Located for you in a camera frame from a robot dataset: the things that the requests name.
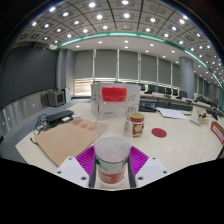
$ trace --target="desk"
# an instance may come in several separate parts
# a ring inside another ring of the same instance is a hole
[[[170,102],[173,104],[178,104],[178,105],[185,105],[185,106],[197,106],[197,107],[202,107],[206,110],[210,110],[210,111],[214,111],[214,112],[219,112],[221,114],[223,114],[219,109],[218,110],[214,110],[213,108],[211,108],[211,106],[209,104],[206,103],[202,103],[202,102],[194,102],[192,99],[188,99],[188,98],[184,98],[182,97],[182,99],[176,99],[176,96],[170,95],[171,98],[167,98],[164,96],[164,94],[162,93],[156,93],[153,92],[152,94],[144,94],[144,91],[141,91],[140,93],[140,98],[141,100],[152,100],[152,101],[160,101],[160,102]]]
[[[78,103],[68,110],[81,114],[83,119],[95,121],[95,116],[91,112],[90,103]],[[145,115],[145,127],[143,135],[133,138],[132,145],[141,150],[149,157],[157,157],[170,173],[181,170],[187,166],[202,162],[212,161],[219,155],[222,144],[216,135],[211,131],[211,122],[216,121],[209,117],[208,125],[197,125],[189,120],[164,118],[159,112]],[[218,123],[224,127],[224,119],[218,118]],[[167,132],[165,138],[157,138],[152,133],[153,128],[162,128]],[[54,173],[57,166],[47,157],[47,155],[30,141],[34,137],[31,132],[22,139],[16,148],[28,164],[37,166],[50,173]],[[120,189],[128,189],[128,169]],[[96,179],[95,188],[106,189]]]

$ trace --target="white box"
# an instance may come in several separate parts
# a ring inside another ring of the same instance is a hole
[[[127,88],[127,104],[129,112],[138,112],[141,86],[125,83],[91,84],[90,105],[92,112],[97,116],[104,102],[102,100],[103,86],[125,86]]]

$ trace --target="white table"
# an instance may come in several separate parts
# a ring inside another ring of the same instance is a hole
[[[81,114],[83,119],[92,121],[96,119],[89,103],[78,103],[68,110]],[[216,121],[212,117],[209,117],[208,125],[199,127],[189,121],[191,116],[187,116],[188,120],[181,120],[164,118],[159,112],[141,113],[145,115],[143,135],[133,138],[132,145],[149,157],[157,157],[170,173],[193,164],[215,160],[222,149],[221,142],[210,129],[211,122]],[[224,127],[224,119],[219,118],[218,123]],[[151,133],[153,128],[164,129],[167,136],[165,138],[155,137]],[[16,145],[17,150],[28,164],[54,173],[57,166],[39,146],[30,141],[30,137],[34,137],[32,132]],[[127,170],[120,189],[130,188]],[[107,189],[101,186],[98,178],[95,188]]]

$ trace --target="cardboard box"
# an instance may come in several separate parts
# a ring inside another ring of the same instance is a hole
[[[138,112],[141,86],[125,83],[91,84],[90,105],[92,112],[97,116],[104,102],[102,100],[103,86],[125,86],[127,88],[127,104],[129,112]]]
[[[211,124],[211,130],[219,138],[220,142],[224,143],[224,129],[216,121],[213,121]]]

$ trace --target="paper cup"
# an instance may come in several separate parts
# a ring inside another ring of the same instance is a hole
[[[130,113],[129,114],[132,123],[132,135],[133,137],[139,137],[142,135],[144,129],[145,116],[141,113]]]

